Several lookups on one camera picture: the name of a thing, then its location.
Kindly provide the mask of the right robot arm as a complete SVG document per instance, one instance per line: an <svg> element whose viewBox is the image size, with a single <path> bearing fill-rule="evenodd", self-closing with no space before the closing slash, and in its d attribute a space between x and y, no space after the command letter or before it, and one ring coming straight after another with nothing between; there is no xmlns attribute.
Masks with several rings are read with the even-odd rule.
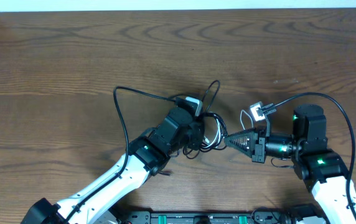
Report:
<svg viewBox="0 0 356 224"><path fill-rule="evenodd" d="M327 145L327 120L318 105L298 106L293 113L292 134L272 133L271 123L225 137L225 145L253 162L266 157L289 159L294 172L321 207L324 216L302 210L296 223L356 223L356 191L345 162Z"/></svg>

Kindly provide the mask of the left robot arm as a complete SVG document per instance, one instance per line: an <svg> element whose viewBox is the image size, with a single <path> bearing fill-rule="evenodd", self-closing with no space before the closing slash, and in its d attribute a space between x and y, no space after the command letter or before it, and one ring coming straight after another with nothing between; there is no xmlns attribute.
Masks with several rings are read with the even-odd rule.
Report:
<svg viewBox="0 0 356 224"><path fill-rule="evenodd" d="M132 140L119 161L94 182L55 204L40 199L22 221L26 224L95 223L126 194L162 171L172 153L184 147L199 147L203 136L202 117L176 106L159 126Z"/></svg>

